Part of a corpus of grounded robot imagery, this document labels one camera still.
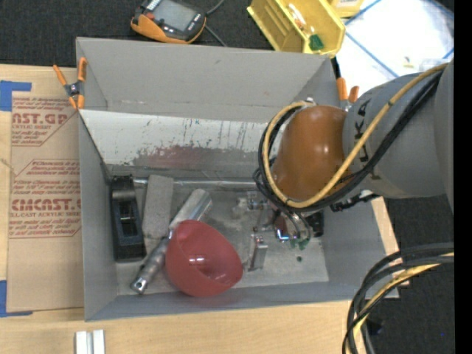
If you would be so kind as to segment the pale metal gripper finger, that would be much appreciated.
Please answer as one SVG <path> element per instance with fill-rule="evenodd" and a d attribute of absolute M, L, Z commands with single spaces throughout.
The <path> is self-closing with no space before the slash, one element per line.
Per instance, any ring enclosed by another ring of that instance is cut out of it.
<path fill-rule="evenodd" d="M 249 246 L 248 270 L 256 271 L 264 267 L 268 244 L 262 235 L 251 235 Z"/>
<path fill-rule="evenodd" d="M 261 232 L 266 224 L 267 200 L 257 193 L 246 195 L 246 211 L 255 219 L 253 232 Z"/>

